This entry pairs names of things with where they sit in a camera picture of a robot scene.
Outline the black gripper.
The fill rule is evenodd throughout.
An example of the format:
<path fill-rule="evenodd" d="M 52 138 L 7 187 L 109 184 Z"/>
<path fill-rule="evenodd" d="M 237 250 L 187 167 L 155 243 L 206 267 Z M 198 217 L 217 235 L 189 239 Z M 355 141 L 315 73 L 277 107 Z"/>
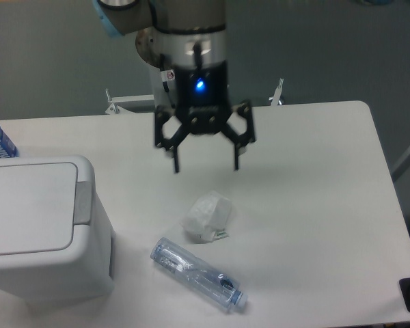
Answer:
<path fill-rule="evenodd" d="M 163 148 L 174 160 L 174 173 L 180 171 L 178 147 L 189 133 L 214 135 L 220 131 L 234 144 L 234 170 L 239 169 L 239 156 L 247 144 L 256 141 L 253 107 L 250 100 L 230 106 L 228 65 L 201 69 L 174 68 L 178 100 L 176 108 L 158 105 L 154 112 L 154 146 Z M 229 123 L 233 113 L 245 120 L 246 130 L 238 134 Z M 172 117 L 180 122 L 177 131 L 166 138 L 163 126 Z"/>

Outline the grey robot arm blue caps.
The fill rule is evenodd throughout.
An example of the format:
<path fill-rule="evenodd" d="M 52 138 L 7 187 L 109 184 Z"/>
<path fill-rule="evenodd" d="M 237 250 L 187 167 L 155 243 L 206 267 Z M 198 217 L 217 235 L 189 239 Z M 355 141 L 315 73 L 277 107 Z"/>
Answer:
<path fill-rule="evenodd" d="M 225 1 L 94 1 L 110 36 L 135 33 L 135 48 L 153 70 L 154 145 L 174 160 L 188 135 L 222 133 L 234 167 L 256 141 L 249 100 L 229 97 Z"/>

